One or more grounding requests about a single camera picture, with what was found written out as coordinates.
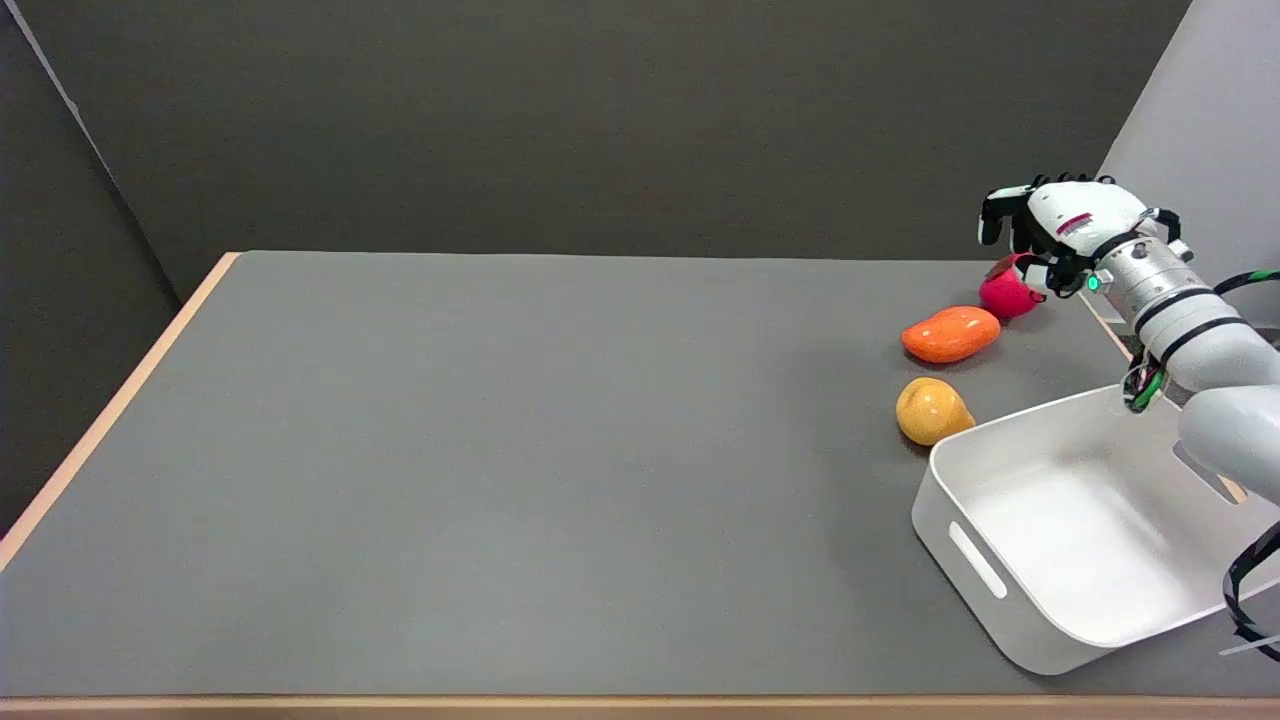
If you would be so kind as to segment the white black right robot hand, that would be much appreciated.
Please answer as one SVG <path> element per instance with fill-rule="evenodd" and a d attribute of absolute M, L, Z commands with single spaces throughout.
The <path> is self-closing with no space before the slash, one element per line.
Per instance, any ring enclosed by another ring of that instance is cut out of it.
<path fill-rule="evenodd" d="M 992 246 L 1007 236 L 1014 266 L 1030 291 L 1068 299 L 1084 287 L 1105 255 L 1139 237 L 1164 241 L 1181 260 L 1181 218 L 1146 205 L 1111 176 L 1037 176 L 1028 184 L 992 190 L 977 218 L 977 238 Z"/>

